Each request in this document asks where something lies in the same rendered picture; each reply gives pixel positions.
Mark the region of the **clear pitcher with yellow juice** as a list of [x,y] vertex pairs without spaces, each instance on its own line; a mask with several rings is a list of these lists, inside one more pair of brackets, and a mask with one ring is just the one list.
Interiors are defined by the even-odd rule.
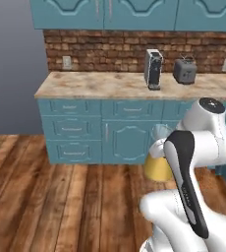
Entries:
[[[166,140],[171,132],[172,129],[166,124],[157,124],[154,129],[155,141],[162,138]],[[172,171],[165,155],[161,158],[152,158],[149,150],[144,162],[143,171],[148,179],[156,182],[165,182],[172,178]]]

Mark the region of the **silver black coffee machine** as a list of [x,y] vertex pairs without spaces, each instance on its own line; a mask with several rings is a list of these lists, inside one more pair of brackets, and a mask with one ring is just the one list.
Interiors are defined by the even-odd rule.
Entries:
[[145,54],[144,79],[151,91],[160,89],[160,75],[163,56],[158,49],[148,49]]

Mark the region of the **teal base cupboard run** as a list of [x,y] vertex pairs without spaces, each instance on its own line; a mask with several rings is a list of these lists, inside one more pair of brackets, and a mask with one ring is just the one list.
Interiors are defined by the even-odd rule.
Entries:
[[193,104],[169,99],[40,98],[52,163],[139,164]]

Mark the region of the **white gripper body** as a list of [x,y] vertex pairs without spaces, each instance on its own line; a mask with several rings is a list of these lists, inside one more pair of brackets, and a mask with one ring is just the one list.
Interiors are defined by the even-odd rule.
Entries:
[[164,147],[165,138],[158,139],[149,148],[149,154],[152,158],[163,158],[164,157]]

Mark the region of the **grey toaster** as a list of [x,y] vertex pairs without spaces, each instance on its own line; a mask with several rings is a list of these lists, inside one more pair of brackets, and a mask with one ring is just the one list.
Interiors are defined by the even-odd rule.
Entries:
[[195,82],[197,69],[193,56],[182,56],[175,60],[173,77],[178,84],[190,85]]

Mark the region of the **teal wall cupboard run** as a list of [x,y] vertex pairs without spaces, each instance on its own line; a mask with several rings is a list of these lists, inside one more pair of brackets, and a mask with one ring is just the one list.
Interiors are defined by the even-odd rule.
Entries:
[[226,32],[226,0],[29,0],[39,30]]

